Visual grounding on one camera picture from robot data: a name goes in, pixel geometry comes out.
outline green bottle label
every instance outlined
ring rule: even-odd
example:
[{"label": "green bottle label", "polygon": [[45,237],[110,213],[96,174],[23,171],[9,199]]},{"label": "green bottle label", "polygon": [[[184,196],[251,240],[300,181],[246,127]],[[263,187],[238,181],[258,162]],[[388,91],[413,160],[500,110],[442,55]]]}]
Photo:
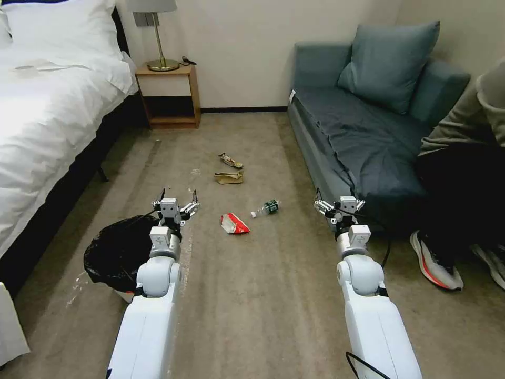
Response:
[{"label": "green bottle label", "polygon": [[270,200],[269,202],[265,203],[265,209],[268,210],[268,213],[275,213],[277,212],[277,209],[279,209],[279,204],[275,200]]}]

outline white duvet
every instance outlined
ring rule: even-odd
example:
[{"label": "white duvet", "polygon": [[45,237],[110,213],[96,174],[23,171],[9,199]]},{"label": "white duvet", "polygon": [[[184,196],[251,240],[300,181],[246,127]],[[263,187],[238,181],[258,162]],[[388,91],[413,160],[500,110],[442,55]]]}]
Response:
[{"label": "white duvet", "polygon": [[[0,257],[95,138],[103,116],[136,90],[125,62],[32,57],[0,51]],[[23,65],[31,68],[15,69]]]}]

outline black garbage bag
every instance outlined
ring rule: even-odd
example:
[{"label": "black garbage bag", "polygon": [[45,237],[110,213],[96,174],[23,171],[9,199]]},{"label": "black garbage bag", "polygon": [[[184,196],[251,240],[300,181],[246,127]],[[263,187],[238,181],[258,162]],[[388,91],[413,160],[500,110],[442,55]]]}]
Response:
[{"label": "black garbage bag", "polygon": [[135,216],[103,228],[84,252],[84,269],[94,283],[134,291],[138,268],[149,259],[149,232],[159,220]]}]

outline lamp shade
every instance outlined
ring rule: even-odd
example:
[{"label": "lamp shade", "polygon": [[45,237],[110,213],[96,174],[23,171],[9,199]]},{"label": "lamp shade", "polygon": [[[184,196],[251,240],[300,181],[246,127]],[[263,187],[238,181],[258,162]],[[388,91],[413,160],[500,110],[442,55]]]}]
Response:
[{"label": "lamp shade", "polygon": [[128,0],[126,6],[129,11],[140,13],[173,12],[177,9],[175,0]]}]

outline nightstand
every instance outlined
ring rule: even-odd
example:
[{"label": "nightstand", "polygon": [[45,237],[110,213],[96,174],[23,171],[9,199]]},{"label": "nightstand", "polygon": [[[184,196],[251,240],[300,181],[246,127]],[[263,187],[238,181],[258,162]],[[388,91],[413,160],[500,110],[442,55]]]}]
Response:
[{"label": "nightstand", "polygon": [[135,76],[151,129],[198,128],[200,96],[193,65],[165,72],[142,66]]}]

